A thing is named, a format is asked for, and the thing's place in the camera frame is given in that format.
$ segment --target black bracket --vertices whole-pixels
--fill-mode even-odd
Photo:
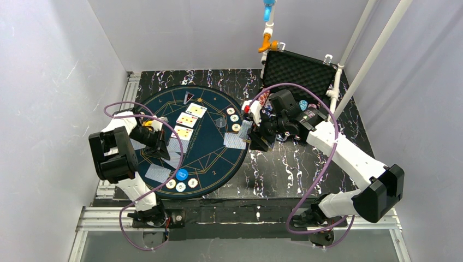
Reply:
[[[307,227],[318,226],[327,220],[327,217],[323,211],[318,207],[318,204],[328,194],[324,194],[317,198],[311,205],[310,208],[302,212],[300,215],[295,215],[291,218],[291,226],[297,230],[306,231]]]
[[[101,180],[115,184],[120,180],[135,178],[138,159],[125,127],[93,133],[88,137],[88,142],[97,175]],[[118,152],[107,155],[111,148],[117,148]]]
[[[363,192],[352,198],[357,213],[371,223],[378,222],[402,199],[404,171],[394,164],[372,182]]]
[[[153,157],[170,160],[165,143],[164,130],[153,132],[146,127],[138,125],[130,133],[130,138],[146,145],[148,147],[145,150],[147,154]]]
[[[308,240],[319,247],[331,246],[334,242],[334,232],[327,231],[309,234]]]
[[[152,209],[145,211],[135,211],[127,214],[127,217],[133,218],[133,228],[151,228],[160,227],[166,219],[165,208],[161,200],[156,200],[157,205]]]

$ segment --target black platform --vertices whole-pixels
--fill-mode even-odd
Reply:
[[[234,98],[239,104],[255,96],[262,86],[260,69],[188,70],[143,72],[137,102],[176,85],[202,85],[215,88]],[[342,75],[340,90],[348,83]],[[372,156],[372,150],[352,99],[339,120],[340,131]],[[314,147],[303,147],[297,141],[277,143],[271,152],[248,152],[241,168],[231,180],[203,198],[293,198],[301,197],[321,171],[327,157]],[[313,192],[351,191],[355,185],[336,165],[332,164]]]

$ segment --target blue nozzle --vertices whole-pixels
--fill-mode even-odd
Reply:
[[[272,6],[266,5],[265,12],[264,12],[264,21],[268,22],[270,20],[270,13],[272,12]]]

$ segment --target dark blue poker table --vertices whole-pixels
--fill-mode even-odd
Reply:
[[[236,124],[241,125],[242,123],[240,105],[227,94],[204,86],[174,86],[157,92],[142,104],[146,105],[157,117],[167,118],[169,125],[175,127],[181,126],[176,121],[180,113],[186,112],[191,103],[207,109],[203,117],[196,121],[193,128],[188,127],[193,129],[193,133],[188,142],[186,153],[183,154],[181,167],[188,172],[188,176],[182,181],[177,176],[174,178],[175,184],[183,183],[185,189],[179,190],[178,187],[168,188],[164,186],[156,191],[156,194],[162,198],[190,199],[208,194],[227,183],[238,171],[246,157],[248,144],[244,150],[224,146],[225,133],[238,133]],[[163,126],[163,130],[167,143],[175,140],[175,138],[171,138],[172,131],[170,129]],[[169,176],[175,171],[176,166],[172,166],[170,161],[151,156],[148,148],[135,150],[135,153],[139,161],[138,172],[150,189],[159,186],[160,181],[163,180],[158,179],[156,181],[150,178],[151,176],[147,176],[147,172],[153,166],[169,169]],[[190,181],[191,179],[196,179],[198,183]]]

